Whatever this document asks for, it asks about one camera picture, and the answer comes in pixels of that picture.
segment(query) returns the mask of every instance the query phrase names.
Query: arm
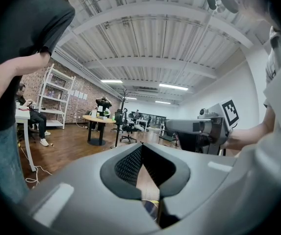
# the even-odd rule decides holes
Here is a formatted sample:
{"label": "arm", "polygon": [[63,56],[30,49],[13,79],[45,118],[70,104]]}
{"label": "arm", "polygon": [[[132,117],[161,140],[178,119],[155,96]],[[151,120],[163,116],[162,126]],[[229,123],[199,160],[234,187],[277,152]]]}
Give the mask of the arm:
{"label": "arm", "polygon": [[43,68],[50,54],[41,52],[27,57],[17,57],[0,64],[0,98],[15,76],[30,74]]}
{"label": "arm", "polygon": [[28,57],[18,57],[8,60],[9,66],[15,67],[14,76],[22,76],[34,73],[40,68],[48,64],[50,54],[48,52],[41,52]]}
{"label": "arm", "polygon": [[241,150],[244,146],[257,143],[261,138],[273,132],[275,113],[271,107],[267,107],[264,120],[261,124],[249,130],[234,130],[223,148]]}
{"label": "arm", "polygon": [[98,106],[101,104],[101,99],[102,99],[102,98],[96,99],[96,103],[97,103]]}
{"label": "arm", "polygon": [[105,99],[106,99],[107,101],[109,101],[110,104],[112,104],[111,101],[110,101],[107,97],[106,97]]}
{"label": "arm", "polygon": [[30,101],[29,100],[26,100],[26,102],[23,104],[23,106],[28,106],[30,104]]}

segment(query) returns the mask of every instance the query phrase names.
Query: black chair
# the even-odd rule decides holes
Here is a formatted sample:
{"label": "black chair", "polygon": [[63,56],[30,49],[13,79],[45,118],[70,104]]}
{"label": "black chair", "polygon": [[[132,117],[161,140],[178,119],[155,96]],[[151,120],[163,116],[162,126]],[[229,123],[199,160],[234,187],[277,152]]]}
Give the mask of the black chair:
{"label": "black chair", "polygon": [[[39,134],[39,132],[32,130],[32,125],[33,124],[36,124],[36,122],[33,121],[33,120],[28,120],[28,137],[32,138],[33,142],[36,143],[36,138],[34,137],[33,134],[35,134],[35,133]],[[17,124],[17,127],[21,127],[21,126],[23,127],[24,124],[22,124],[22,123]],[[17,140],[19,142],[21,142],[24,137],[25,137],[24,136],[24,130],[17,130]]]}
{"label": "black chair", "polygon": [[[150,123],[151,123],[151,117],[148,119],[147,128],[150,127]],[[143,128],[146,127],[146,123],[144,122],[139,122],[139,125],[141,125]]]}
{"label": "black chair", "polygon": [[[121,111],[121,110],[119,110],[119,111],[117,111],[117,112],[114,113],[114,115],[115,115],[115,118],[114,118],[114,120],[115,120],[115,125],[123,125],[123,122],[122,122],[122,114],[121,114],[120,111]],[[117,127],[111,129],[110,131],[117,131]]]}
{"label": "black chair", "polygon": [[166,140],[166,141],[171,142],[171,143],[173,141],[176,141],[175,146],[178,145],[178,141],[175,137],[175,132],[173,132],[173,131],[163,130],[162,135],[159,136],[159,142],[158,143],[160,143],[161,139]]}
{"label": "black chair", "polygon": [[124,119],[124,123],[122,125],[122,130],[127,132],[127,136],[122,135],[120,138],[120,142],[122,142],[122,140],[124,140],[124,139],[128,139],[129,142],[131,142],[131,140],[135,140],[137,142],[137,139],[134,139],[129,136],[129,133],[132,134],[132,132],[135,131],[135,129],[133,129],[133,127],[127,121],[127,109],[126,108],[124,109],[124,116],[125,116],[125,119]]}

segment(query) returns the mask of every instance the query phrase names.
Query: ceiling light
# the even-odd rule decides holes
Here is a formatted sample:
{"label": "ceiling light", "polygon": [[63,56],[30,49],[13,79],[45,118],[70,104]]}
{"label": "ceiling light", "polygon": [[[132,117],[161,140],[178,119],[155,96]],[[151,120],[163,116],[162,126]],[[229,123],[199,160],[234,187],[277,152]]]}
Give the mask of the ceiling light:
{"label": "ceiling light", "polygon": [[122,84],[123,82],[121,80],[101,80],[103,83],[118,83]]}
{"label": "ceiling light", "polygon": [[168,88],[173,88],[173,89],[178,89],[178,90],[183,90],[187,91],[188,88],[180,87],[180,86],[174,86],[174,85],[168,85],[168,84],[160,84],[160,87],[168,87]]}
{"label": "ceiling light", "polygon": [[168,102],[160,102],[160,101],[156,101],[156,103],[160,103],[160,104],[171,104],[171,103],[168,103]]}

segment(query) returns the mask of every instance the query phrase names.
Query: wooden tabletop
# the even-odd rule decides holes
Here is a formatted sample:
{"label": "wooden tabletop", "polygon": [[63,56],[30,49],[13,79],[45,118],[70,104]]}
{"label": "wooden tabletop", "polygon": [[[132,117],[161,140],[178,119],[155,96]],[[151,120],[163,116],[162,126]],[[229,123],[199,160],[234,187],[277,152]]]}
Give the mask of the wooden tabletop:
{"label": "wooden tabletop", "polygon": [[83,115],[82,117],[86,120],[98,122],[98,123],[116,123],[115,120],[112,120],[110,118],[107,118],[106,120],[103,120],[101,118],[91,117],[90,115]]}

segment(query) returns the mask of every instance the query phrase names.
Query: white cable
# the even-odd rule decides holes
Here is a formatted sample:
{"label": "white cable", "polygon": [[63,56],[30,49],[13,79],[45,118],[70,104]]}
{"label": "white cable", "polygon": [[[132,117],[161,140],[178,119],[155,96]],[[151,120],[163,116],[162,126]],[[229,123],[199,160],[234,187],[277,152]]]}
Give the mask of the white cable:
{"label": "white cable", "polygon": [[[77,124],[77,117],[75,118],[75,123]],[[77,124],[78,127],[83,128]],[[86,127],[84,127],[86,129]]]}
{"label": "white cable", "polygon": [[[27,158],[27,160],[29,161],[28,157],[26,156],[26,153],[24,152],[24,150],[21,148],[23,154],[25,155],[25,157]],[[36,168],[36,179],[32,179],[32,178],[26,178],[26,182],[27,183],[37,183],[36,186],[40,183],[39,180],[38,180],[38,167],[40,167],[42,170],[43,168],[41,166],[35,166]]]}

